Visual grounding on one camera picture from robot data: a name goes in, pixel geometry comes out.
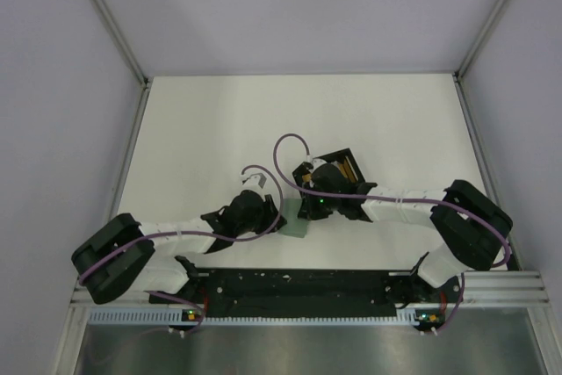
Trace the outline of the green card holder wallet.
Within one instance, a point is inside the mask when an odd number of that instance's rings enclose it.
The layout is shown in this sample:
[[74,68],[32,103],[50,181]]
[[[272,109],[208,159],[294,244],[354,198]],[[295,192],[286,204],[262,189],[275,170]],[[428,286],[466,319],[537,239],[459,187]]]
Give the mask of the green card holder wallet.
[[279,228],[278,234],[293,238],[304,238],[307,234],[309,221],[299,217],[302,201],[298,198],[286,198],[283,200],[282,216],[285,224]]

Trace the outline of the black card box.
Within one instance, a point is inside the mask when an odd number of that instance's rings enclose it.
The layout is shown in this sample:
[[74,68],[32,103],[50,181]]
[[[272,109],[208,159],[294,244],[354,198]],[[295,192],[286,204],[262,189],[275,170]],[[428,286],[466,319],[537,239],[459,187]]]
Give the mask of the black card box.
[[360,170],[357,160],[350,148],[344,148],[332,153],[318,155],[314,157],[315,161],[323,160],[334,164],[342,174],[351,181],[351,183],[363,183],[364,175]]

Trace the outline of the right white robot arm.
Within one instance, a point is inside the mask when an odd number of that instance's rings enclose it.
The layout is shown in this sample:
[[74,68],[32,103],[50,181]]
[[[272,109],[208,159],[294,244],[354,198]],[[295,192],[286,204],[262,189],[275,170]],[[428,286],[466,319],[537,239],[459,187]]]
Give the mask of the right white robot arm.
[[419,300],[433,299],[447,281],[467,270],[490,270],[500,253],[510,258],[512,219],[465,180],[441,190],[390,189],[366,182],[345,164],[320,158],[301,163],[292,177],[302,198],[301,219],[324,220],[339,213],[348,220],[436,230],[441,245],[421,258],[409,280]]

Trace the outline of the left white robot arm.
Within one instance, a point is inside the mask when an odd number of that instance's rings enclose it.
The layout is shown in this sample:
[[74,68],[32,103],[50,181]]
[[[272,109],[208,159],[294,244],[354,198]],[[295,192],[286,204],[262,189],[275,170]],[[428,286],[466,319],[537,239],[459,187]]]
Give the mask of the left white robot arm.
[[97,305],[129,292],[146,292],[154,302],[190,301],[199,274],[189,257],[277,232],[286,223],[283,205],[270,194],[243,190],[229,205],[183,222],[139,222],[122,213],[78,247],[71,262]]

